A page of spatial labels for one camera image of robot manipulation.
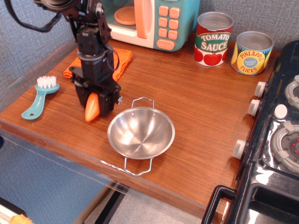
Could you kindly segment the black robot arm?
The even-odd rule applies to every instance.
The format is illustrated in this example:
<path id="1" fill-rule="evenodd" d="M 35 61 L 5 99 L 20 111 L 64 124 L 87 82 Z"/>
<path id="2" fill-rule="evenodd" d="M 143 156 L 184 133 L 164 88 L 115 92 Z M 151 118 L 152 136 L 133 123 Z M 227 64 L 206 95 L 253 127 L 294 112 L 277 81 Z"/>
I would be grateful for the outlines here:
<path id="1" fill-rule="evenodd" d="M 114 81 L 115 50 L 109 45 L 109 28 L 104 5 L 100 0 L 36 0 L 39 7 L 62 14 L 70 23 L 78 44 L 77 55 L 81 66 L 71 66 L 72 82 L 81 105 L 85 108 L 85 120 L 105 117 L 115 104 L 122 101 L 121 87 Z"/>

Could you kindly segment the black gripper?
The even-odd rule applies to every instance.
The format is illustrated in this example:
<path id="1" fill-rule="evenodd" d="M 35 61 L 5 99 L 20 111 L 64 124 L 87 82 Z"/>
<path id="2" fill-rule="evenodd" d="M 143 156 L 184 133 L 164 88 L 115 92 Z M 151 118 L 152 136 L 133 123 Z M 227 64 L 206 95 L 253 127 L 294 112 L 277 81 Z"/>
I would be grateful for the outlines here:
<path id="1" fill-rule="evenodd" d="M 113 73 L 117 69 L 114 67 L 114 52 L 110 45 L 100 48 L 96 55 L 87 55 L 78 50 L 81 67 L 70 67 L 72 82 L 84 108 L 92 92 L 99 94 L 100 117 L 107 116 L 115 104 L 122 102 L 121 87 L 113 79 Z"/>

